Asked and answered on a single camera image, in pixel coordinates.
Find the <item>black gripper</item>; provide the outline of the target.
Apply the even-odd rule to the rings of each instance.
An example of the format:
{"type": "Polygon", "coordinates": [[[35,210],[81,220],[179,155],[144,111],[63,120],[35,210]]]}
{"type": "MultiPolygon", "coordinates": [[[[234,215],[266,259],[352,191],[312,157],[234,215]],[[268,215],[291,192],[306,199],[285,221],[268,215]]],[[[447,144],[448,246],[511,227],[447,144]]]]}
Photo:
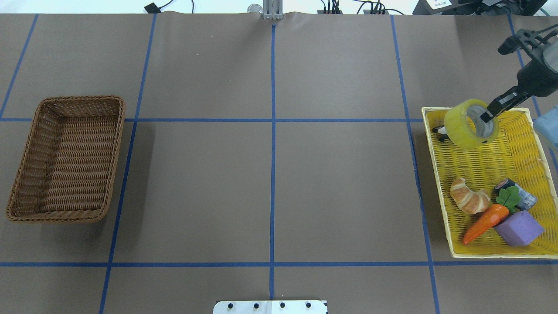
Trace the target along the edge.
{"type": "Polygon", "coordinates": [[[480,119],[488,123],[531,96],[547,97],[557,90],[557,24],[542,30],[519,29],[498,48],[501,55],[523,50],[530,58],[517,73],[517,84],[494,98],[480,119]]]}

